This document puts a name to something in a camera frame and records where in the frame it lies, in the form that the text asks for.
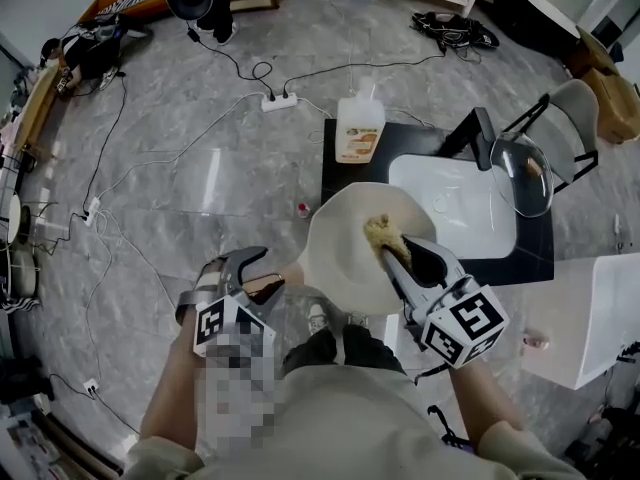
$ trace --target bottle label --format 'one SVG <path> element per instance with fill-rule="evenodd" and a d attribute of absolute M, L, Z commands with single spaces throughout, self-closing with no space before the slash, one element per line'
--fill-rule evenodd
<path fill-rule="evenodd" d="M 368 155 L 373 151 L 379 131 L 377 128 L 350 128 L 347 130 L 349 142 L 347 150 L 357 155 Z"/>

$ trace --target marble floor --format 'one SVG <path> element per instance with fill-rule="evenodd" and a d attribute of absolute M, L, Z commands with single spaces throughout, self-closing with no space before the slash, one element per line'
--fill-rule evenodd
<path fill-rule="evenodd" d="M 433 41 L 409 29 L 412 12 L 435 8 L 428 0 L 283 0 L 277 11 L 238 15 L 240 31 L 224 51 L 245 74 L 258 61 L 272 63 L 266 81 L 280 91 L 289 77 L 350 58 L 393 62 L 438 54 Z M 474 106 L 487 107 L 496 127 L 504 126 L 566 80 L 561 65 L 513 43 L 482 10 L 474 10 L 472 17 L 487 24 L 502 43 L 483 53 L 481 63 L 450 54 L 415 67 L 354 68 L 354 80 L 373 74 L 388 109 L 408 111 L 443 128 L 454 127 Z M 295 204 L 318 206 L 322 165 L 322 145 L 312 143 L 320 136 L 309 134 L 322 129 L 324 115 L 306 102 L 263 114 L 260 98 L 249 96 L 207 131 L 239 98 L 263 87 L 238 79 L 228 59 L 192 43 L 183 22 L 167 18 L 152 28 L 153 40 L 135 45 L 123 59 L 126 105 L 89 200 L 130 166 L 171 160 L 202 137 L 176 161 L 133 169 L 102 197 L 103 208 L 140 253 L 112 219 L 106 229 L 100 219 L 101 236 L 75 221 L 71 240 L 61 242 L 53 256 L 38 253 L 43 307 L 16 316 L 26 353 L 36 353 L 49 373 L 62 375 L 76 388 L 99 377 L 103 400 L 134 427 L 140 425 L 177 332 L 172 307 L 177 295 L 191 286 L 204 262 L 236 247 L 270 248 L 253 273 L 295 259 L 308 226 L 296 216 Z M 205 41 L 213 46 L 211 38 Z M 349 70 L 342 70 L 293 82 L 289 89 L 334 114 L 349 85 Z M 56 103 L 43 137 L 56 158 L 37 166 L 21 194 L 23 200 L 58 203 L 44 213 L 39 232 L 47 237 L 66 235 L 71 213 L 80 211 L 122 98 L 123 86 L 116 79 L 103 92 Z M 412 122 L 397 110 L 390 110 L 388 118 Z M 600 167 L 554 201 L 559 260 L 614 253 L 615 213 L 621 217 L 625 252 L 639 249 L 640 145 L 613 148 L 600 142 L 599 149 Z M 518 286 L 496 292 L 512 324 L 489 354 L 491 367 L 532 429 L 560 453 L 601 403 L 607 379 L 574 392 L 522 371 L 522 293 Z M 304 313 L 318 297 L 287 290 L 269 322 L 279 332 L 279 354 L 306 339 Z M 405 338 L 399 356 L 410 374 L 438 362 L 419 355 Z M 637 374 L 633 366 L 616 367 L 610 388 L 614 400 L 621 403 L 629 396 Z M 131 431 L 102 405 L 53 382 L 54 413 L 84 439 L 122 459 L 134 441 Z M 424 380 L 419 389 L 425 404 L 439 404 L 463 435 L 448 378 Z M 199 447 L 209 450 L 207 439 Z"/>

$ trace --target soap bottle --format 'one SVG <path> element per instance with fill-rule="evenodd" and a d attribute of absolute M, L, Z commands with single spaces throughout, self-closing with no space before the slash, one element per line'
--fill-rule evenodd
<path fill-rule="evenodd" d="M 356 96 L 338 102 L 336 162 L 371 161 L 386 123 L 382 102 L 373 98 L 375 87 L 372 78 L 362 78 Z"/>

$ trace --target black and white marker cube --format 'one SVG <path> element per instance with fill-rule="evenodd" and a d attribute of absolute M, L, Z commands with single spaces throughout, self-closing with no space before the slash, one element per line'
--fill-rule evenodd
<path fill-rule="evenodd" d="M 196 306 L 196 312 L 198 316 L 193 351 L 201 357 L 206 357 L 207 349 L 214 344 L 228 344 L 228 339 L 224 339 L 224 336 L 229 333 L 260 335 L 263 353 L 268 354 L 273 349 L 275 331 L 231 295 L 226 295 L 213 304 L 200 303 Z"/>
<path fill-rule="evenodd" d="M 509 317 L 489 286 L 427 317 L 422 343 L 460 368 L 493 347 Z"/>

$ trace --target beige shirt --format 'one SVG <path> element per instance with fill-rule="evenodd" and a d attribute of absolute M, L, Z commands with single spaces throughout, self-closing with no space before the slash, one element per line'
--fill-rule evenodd
<path fill-rule="evenodd" d="M 162 438 L 129 452 L 124 478 L 222 479 L 548 479 L 583 480 L 530 432 L 497 423 L 478 455 L 445 446 L 427 422 L 417 389 L 389 370 L 327 365 L 293 371 L 271 437 L 242 459 L 204 466 Z"/>

